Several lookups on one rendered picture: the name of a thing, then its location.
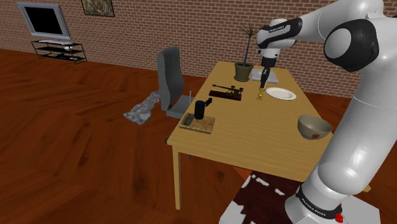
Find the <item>tan flat book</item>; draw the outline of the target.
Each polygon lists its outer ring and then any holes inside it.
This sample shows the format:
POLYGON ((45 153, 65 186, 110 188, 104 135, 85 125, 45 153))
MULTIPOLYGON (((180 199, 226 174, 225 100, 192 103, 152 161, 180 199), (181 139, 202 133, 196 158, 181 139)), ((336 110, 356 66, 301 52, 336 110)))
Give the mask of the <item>tan flat book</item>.
POLYGON ((203 132, 206 134, 211 134, 214 127, 215 118, 204 116, 203 119, 197 120, 193 113, 187 113, 181 119, 179 124, 180 128, 194 130, 197 132, 203 132))

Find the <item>black glass television stand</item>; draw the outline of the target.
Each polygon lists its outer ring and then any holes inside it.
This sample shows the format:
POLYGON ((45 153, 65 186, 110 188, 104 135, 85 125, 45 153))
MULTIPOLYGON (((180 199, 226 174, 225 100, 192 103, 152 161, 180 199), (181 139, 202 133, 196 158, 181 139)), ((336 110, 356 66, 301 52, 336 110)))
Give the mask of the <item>black glass television stand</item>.
POLYGON ((87 61, 87 56, 82 44, 55 41, 37 40, 31 41, 31 45, 38 59, 59 59, 81 64, 87 61))

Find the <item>grey rock heap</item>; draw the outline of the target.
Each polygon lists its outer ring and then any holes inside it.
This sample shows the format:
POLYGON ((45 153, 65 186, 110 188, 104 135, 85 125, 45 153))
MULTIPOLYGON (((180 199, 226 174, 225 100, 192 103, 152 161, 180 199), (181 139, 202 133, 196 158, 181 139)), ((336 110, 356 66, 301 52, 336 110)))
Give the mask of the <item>grey rock heap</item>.
POLYGON ((151 118, 151 110, 156 103, 160 102, 160 91, 154 91, 140 104, 135 105, 124 117, 131 122, 142 125, 151 118))

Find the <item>grey office chair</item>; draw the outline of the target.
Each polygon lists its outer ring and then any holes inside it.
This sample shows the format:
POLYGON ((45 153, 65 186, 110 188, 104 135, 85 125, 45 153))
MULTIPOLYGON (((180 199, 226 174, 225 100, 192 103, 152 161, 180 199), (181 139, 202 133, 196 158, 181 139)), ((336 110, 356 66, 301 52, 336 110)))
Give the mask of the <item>grey office chair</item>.
POLYGON ((183 95, 185 83, 177 46, 163 49, 158 53, 157 71, 161 110, 169 117, 181 119, 193 102, 193 97, 183 95))

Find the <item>dark brown base lever tool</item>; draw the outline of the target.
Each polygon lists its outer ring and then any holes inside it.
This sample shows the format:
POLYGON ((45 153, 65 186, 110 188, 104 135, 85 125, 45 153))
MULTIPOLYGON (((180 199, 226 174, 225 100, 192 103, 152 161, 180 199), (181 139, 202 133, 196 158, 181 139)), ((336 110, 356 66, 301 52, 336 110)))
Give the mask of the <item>dark brown base lever tool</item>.
POLYGON ((241 99, 242 99, 242 92, 244 90, 243 88, 236 88, 233 85, 231 87, 222 87, 222 86, 213 84, 213 86, 219 87, 219 88, 224 88, 224 89, 226 89, 226 92, 211 90, 209 92, 209 96, 219 97, 219 98, 224 98, 224 99, 231 99, 231 100, 235 100, 235 101, 241 101, 241 99))

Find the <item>grey framed television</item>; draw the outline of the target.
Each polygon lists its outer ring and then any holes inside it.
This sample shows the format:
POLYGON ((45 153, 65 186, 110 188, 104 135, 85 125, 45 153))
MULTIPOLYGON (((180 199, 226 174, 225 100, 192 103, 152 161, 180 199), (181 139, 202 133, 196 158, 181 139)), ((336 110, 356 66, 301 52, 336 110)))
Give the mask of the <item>grey framed television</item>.
POLYGON ((32 36, 71 40, 59 4, 18 2, 17 6, 32 36))

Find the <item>light wooden table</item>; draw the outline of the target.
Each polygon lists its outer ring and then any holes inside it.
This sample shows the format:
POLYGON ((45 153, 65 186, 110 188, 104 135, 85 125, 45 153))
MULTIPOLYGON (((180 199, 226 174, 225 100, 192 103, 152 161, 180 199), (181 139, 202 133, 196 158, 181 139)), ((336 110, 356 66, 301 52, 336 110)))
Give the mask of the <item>light wooden table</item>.
POLYGON ((280 100, 265 94, 257 101, 257 81, 238 82, 233 78, 231 62, 217 62, 207 78, 194 84, 192 76, 185 76, 184 93, 189 88, 196 100, 207 100, 209 92, 224 86, 242 87, 241 101, 214 98, 205 115, 215 119, 212 132, 205 134, 176 127, 168 138, 172 146, 174 175, 173 206, 181 207, 181 155, 229 164, 252 171, 302 182, 309 175, 330 136, 308 141, 297 129, 302 114, 324 116, 325 107, 336 106, 339 97, 306 94, 285 69, 275 69, 277 87, 296 95, 292 101, 280 100))

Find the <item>white plate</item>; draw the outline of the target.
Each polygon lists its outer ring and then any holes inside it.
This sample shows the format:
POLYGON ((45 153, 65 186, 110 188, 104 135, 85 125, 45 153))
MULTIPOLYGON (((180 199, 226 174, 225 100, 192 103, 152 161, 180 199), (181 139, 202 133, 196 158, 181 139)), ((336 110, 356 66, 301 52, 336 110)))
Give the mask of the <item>white plate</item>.
POLYGON ((269 96, 276 99, 285 101, 292 101, 296 99, 296 95, 293 92, 286 90, 285 88, 269 87, 265 91, 269 96))

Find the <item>beige bowl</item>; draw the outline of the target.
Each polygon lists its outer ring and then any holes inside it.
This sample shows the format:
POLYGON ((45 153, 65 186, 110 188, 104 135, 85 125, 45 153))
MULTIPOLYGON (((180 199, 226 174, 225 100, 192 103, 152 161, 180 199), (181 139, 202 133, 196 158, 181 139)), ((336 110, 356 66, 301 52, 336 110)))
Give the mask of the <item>beige bowl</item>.
POLYGON ((310 140, 321 139, 333 130, 326 120, 314 115, 300 115, 297 128, 304 138, 310 140))

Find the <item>potted plant in brown pot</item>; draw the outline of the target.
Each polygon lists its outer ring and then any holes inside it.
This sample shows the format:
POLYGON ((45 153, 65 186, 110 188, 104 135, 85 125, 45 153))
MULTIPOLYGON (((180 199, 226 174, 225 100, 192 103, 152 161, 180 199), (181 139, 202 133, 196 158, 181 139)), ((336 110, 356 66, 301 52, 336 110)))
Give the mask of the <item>potted plant in brown pot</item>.
POLYGON ((247 56, 249 53, 251 39, 260 30, 260 28, 254 29, 253 26, 251 24, 249 24, 247 27, 245 25, 242 25, 242 27, 240 27, 240 30, 242 30, 243 32, 245 32, 247 34, 247 45, 246 45, 244 60, 242 62, 235 63, 234 78, 237 81, 246 82, 246 81, 249 81, 249 74, 250 74, 251 70, 253 69, 253 65, 247 62, 247 56))

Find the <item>dark framed wall picture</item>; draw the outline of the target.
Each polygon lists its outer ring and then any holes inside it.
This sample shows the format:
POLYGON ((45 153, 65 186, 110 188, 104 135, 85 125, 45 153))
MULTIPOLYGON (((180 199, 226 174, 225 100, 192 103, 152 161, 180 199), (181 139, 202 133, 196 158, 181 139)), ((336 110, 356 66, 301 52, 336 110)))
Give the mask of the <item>dark framed wall picture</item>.
POLYGON ((81 0, 85 15, 114 17, 112 0, 81 0))

